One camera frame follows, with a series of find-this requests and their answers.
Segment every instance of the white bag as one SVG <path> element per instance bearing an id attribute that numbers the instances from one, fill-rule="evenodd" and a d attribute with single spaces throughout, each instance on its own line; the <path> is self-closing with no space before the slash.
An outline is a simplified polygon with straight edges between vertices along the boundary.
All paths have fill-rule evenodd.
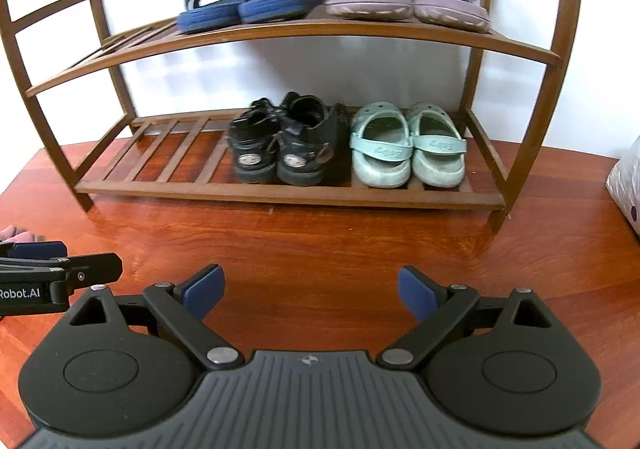
<path id="1" fill-rule="evenodd" d="M 640 236 L 640 136 L 613 166 L 607 177 L 607 189 Z"/>

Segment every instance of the shoe heel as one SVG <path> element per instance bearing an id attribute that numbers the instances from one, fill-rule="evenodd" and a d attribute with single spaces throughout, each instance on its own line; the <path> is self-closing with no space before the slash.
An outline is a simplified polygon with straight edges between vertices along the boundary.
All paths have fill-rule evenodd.
<path id="1" fill-rule="evenodd" d="M 258 169 L 256 171 L 247 171 L 240 169 L 237 165 L 234 166 L 236 177 L 246 184 L 264 184 L 275 181 L 276 164 L 270 164 L 267 167 Z"/>
<path id="2" fill-rule="evenodd" d="M 322 181 L 323 177 L 324 171 L 296 173 L 290 171 L 283 164 L 278 162 L 278 178 L 289 185 L 297 185 L 298 187 L 318 185 Z"/>

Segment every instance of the shoe rack shelf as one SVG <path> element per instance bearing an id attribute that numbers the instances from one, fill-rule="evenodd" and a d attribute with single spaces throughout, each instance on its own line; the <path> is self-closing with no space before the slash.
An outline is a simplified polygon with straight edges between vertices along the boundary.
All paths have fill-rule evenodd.
<path id="1" fill-rule="evenodd" d="M 29 26 L 86 0 L 58 0 L 17 20 L 12 20 L 8 1 L 0 0 L 0 36 L 12 73 L 31 120 L 42 142 L 72 194 L 83 209 L 89 210 L 93 201 L 89 194 L 120 194 L 151 196 L 158 198 L 185 198 L 200 200 L 230 200 L 266 203 L 289 203 L 364 207 L 414 207 L 422 209 L 474 209 L 488 210 L 490 225 L 500 229 L 522 189 L 536 156 L 542 146 L 546 130 L 553 116 L 564 76 L 568 66 L 580 0 L 559 0 L 556 28 L 550 49 L 539 48 L 511 40 L 498 32 L 479 34 L 420 23 L 371 22 L 332 18 L 323 7 L 315 9 L 301 20 L 257 25 L 238 25 L 201 34 L 181 35 L 175 20 L 150 23 L 127 32 L 110 34 L 102 0 L 88 0 L 101 46 L 58 75 L 39 84 L 32 84 L 24 65 L 16 35 Z M 481 0 L 490 11 L 491 0 Z M 470 47 L 471 54 L 465 79 L 460 109 L 453 115 L 460 130 L 469 130 L 491 172 L 496 191 L 473 192 L 468 178 L 455 190 L 427 190 L 419 180 L 396 190 L 378 190 L 364 187 L 356 177 L 338 185 L 293 187 L 287 185 L 252 185 L 234 183 L 228 179 L 216 179 L 216 172 L 223 167 L 226 153 L 224 134 L 212 147 L 201 171 L 189 181 L 174 181 L 173 173 L 188 161 L 194 142 L 209 132 L 222 132 L 228 121 L 241 110 L 206 111 L 140 117 L 131 101 L 120 64 L 138 59 L 206 46 L 211 44 L 254 39 L 295 36 L 353 35 L 426 40 Z M 472 105 L 476 94 L 482 57 L 485 50 L 521 57 L 545 65 L 545 75 L 540 86 L 529 125 L 522 145 L 510 170 L 506 169 L 478 118 Z M 60 144 L 56 141 L 37 95 L 54 86 L 84 75 L 107 69 L 122 106 L 123 116 L 98 141 L 78 166 L 72 166 Z M 98 174 L 94 164 L 126 127 L 133 136 Z M 169 156 L 161 172 L 153 180 L 141 180 L 140 174 L 163 144 L 184 137 Z M 139 155 L 135 164 L 127 167 L 122 177 L 114 173 L 126 164 L 127 153 L 143 141 L 155 138 Z"/>

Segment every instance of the metal screw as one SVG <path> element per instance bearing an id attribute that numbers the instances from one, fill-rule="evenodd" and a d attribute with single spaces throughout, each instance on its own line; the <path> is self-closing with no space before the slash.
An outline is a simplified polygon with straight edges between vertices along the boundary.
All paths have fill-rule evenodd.
<path id="1" fill-rule="evenodd" d="M 226 346 L 212 348 L 207 352 L 207 358 L 215 364 L 232 363 L 239 356 L 238 350 Z"/>
<path id="2" fill-rule="evenodd" d="M 394 366 L 409 364 L 413 359 L 413 353 L 407 350 L 403 350 L 402 348 L 386 350 L 386 352 L 382 354 L 382 360 L 387 364 L 392 364 Z"/>

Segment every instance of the blue gripper pad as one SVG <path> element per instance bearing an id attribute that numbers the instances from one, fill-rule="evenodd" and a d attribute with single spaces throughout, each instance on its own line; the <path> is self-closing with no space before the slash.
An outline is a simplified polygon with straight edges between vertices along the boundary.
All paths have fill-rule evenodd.
<path id="1" fill-rule="evenodd" d="M 202 321 L 225 295 L 225 272 L 209 265 L 174 289 L 174 297 Z"/>
<path id="2" fill-rule="evenodd" d="M 438 309 L 438 298 L 420 276 L 425 277 L 414 267 L 402 267 L 398 272 L 398 295 L 411 314 L 422 322 Z"/>
<path id="3" fill-rule="evenodd" d="M 41 241 L 40 243 L 14 243 L 7 253 L 12 259 L 51 259 L 66 257 L 68 252 L 62 241 Z"/>

